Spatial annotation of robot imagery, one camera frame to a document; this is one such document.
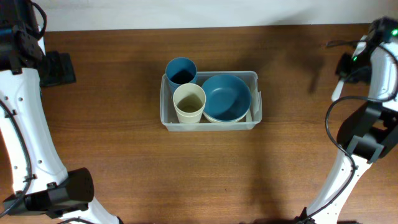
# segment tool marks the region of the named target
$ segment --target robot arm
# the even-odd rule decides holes
[[[344,83],[359,81],[370,84],[369,98],[383,102],[366,102],[343,122],[337,135],[337,143],[353,158],[356,170],[349,181],[353,165],[349,158],[339,151],[335,164],[318,197],[305,208],[297,220],[304,224],[335,224],[343,205],[359,178],[373,162],[383,158],[398,143],[398,102],[396,88],[398,58],[398,22],[389,18],[375,21],[368,36],[364,36],[353,55],[344,54],[338,68],[339,84],[332,95],[335,101],[340,97]],[[386,129],[374,127],[383,122]],[[322,209],[338,193],[334,202]]]
[[[0,110],[0,130],[12,165],[14,195],[4,201],[8,215],[41,215],[87,223],[122,221],[109,214],[94,197],[93,180],[86,168],[67,172],[52,142],[40,99],[40,87],[75,81],[68,54],[44,54],[33,3],[0,1],[0,100],[11,114]],[[32,179],[27,180],[27,161],[10,119],[19,128],[30,157]],[[21,203],[26,182],[30,187]]]

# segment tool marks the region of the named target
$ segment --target blue bowl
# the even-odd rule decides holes
[[[251,94],[245,82],[233,75],[216,75],[202,86],[206,93],[205,113],[221,122],[232,122],[250,108]]]

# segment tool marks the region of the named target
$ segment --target wooden table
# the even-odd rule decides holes
[[[131,223],[239,223],[294,218],[317,196],[337,148],[324,118],[336,64],[368,25],[49,32],[47,50],[70,53],[77,83],[43,90],[52,138],[68,170],[87,167],[105,208]],[[160,122],[167,62],[192,59],[199,71],[253,70],[262,122],[251,131],[171,133]],[[364,85],[345,95],[365,95]],[[341,122],[362,102],[339,105]],[[0,198],[12,193],[0,145]],[[377,161],[354,189],[340,220],[396,223],[398,156]],[[46,216],[0,223],[57,223]]]

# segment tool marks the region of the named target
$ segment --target plastic container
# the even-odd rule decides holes
[[[167,82],[166,75],[162,77],[160,89],[160,120],[169,131],[232,131],[250,130],[260,123],[262,119],[261,92],[258,91],[258,76],[255,72],[198,72],[197,85],[202,84],[210,77],[220,74],[230,74],[241,78],[249,87],[251,92],[251,107],[246,115],[238,123],[211,123],[202,116],[199,123],[180,124],[174,109],[172,93]]]

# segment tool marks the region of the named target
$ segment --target beige cup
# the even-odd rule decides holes
[[[206,105],[206,94],[200,86],[186,83],[175,90],[173,103],[180,123],[199,123]]]

